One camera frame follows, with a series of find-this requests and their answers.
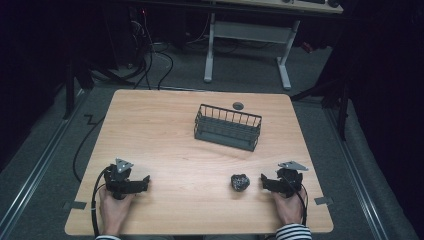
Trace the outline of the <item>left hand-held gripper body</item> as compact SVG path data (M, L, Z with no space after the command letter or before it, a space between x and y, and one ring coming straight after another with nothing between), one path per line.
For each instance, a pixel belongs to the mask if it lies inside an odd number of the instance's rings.
M133 194L132 183L129 180L132 163L116 158L104 173L106 189L112 193L116 200L123 200L128 194Z

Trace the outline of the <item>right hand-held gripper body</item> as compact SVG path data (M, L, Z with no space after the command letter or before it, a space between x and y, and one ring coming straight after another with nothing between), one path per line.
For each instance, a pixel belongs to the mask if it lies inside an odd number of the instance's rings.
M291 197L302 188L303 171L309 168L295 161L279 163L280 169L277 171L277 177L282 183L281 193L285 197Z

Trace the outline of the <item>black wrapper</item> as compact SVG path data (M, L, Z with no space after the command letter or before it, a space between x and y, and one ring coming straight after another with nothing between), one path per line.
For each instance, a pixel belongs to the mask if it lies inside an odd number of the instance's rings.
M250 179L246 174L233 174L230 180L231 186L236 192L245 191L250 185Z

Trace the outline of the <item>dark wire basket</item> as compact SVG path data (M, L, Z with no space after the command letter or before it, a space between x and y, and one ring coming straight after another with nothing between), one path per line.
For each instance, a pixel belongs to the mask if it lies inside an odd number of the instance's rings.
M201 104L195 117L194 138L254 151L261 125L260 115Z

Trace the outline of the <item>person's right hand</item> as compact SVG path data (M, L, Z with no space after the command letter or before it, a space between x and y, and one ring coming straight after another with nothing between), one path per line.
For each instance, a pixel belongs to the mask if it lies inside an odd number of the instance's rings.
M302 223L304 215L303 202L306 198L304 190L299 191L299 195L293 195L290 198L284 198L279 193L272 192L272 197L283 226Z

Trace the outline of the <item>person's left hand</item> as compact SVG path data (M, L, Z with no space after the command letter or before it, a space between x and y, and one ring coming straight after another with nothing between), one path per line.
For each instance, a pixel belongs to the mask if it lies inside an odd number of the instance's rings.
M127 195L124 199L117 200L110 191L102 187L99 190L99 197L103 223L102 234L118 237L129 214L135 194Z

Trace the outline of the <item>black metal stand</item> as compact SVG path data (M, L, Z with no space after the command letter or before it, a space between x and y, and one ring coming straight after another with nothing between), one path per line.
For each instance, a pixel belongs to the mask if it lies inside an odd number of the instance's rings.
M94 80L91 71L95 70L113 82L129 85L130 82L122 77L112 73L99 64L89 60L81 55L71 55L66 65L66 105L64 119L68 120L76 108L75 81L77 81L83 90L91 91L94 88Z
M348 72L346 70L324 69L313 87L291 96L290 99L299 101L308 96L322 96L321 106L323 108L336 107L338 109L336 130L339 137L346 140L345 126L349 99Z

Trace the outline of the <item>white-framed desk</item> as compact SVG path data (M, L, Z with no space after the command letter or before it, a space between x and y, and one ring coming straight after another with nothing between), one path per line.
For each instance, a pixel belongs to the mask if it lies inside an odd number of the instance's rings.
M268 10L287 10L289 13L317 13L341 15L344 9L337 0L211 0L213 7L234 6L253 7L258 10L263 7ZM285 49L276 58L277 67L283 88L291 89L286 62L293 46L301 20L296 17L288 26L274 24L264 25L248 23L242 20L217 20L214 13L209 18L208 52L205 62L204 81L210 83L213 79L214 42L216 38L247 40L283 44Z

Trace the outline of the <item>metal floor rail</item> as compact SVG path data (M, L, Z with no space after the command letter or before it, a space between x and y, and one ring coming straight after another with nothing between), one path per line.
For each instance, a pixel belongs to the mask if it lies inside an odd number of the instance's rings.
M66 95L60 93L58 101L35 124L10 164L0 174L0 180L8 182L8 186L0 187L6 194L3 200L0 199L0 240L7 240L13 232L48 171L77 111L90 93L90 90L82 89L77 92L70 115L61 105Z
M335 135L338 145L343 154L343 159L346 164L348 176L350 178L351 184L354 188L355 194L361 206L362 212L366 218L368 226L370 227L370 230L374 236L374 239L389 240L387 231L383 226L380 216L376 210L374 201L372 200L360 175L360 172L355 164L353 155L348 147L348 144L345 140L342 139L340 133L338 132L336 114L333 110L330 109L324 109L323 112L327 120L331 124L332 132Z

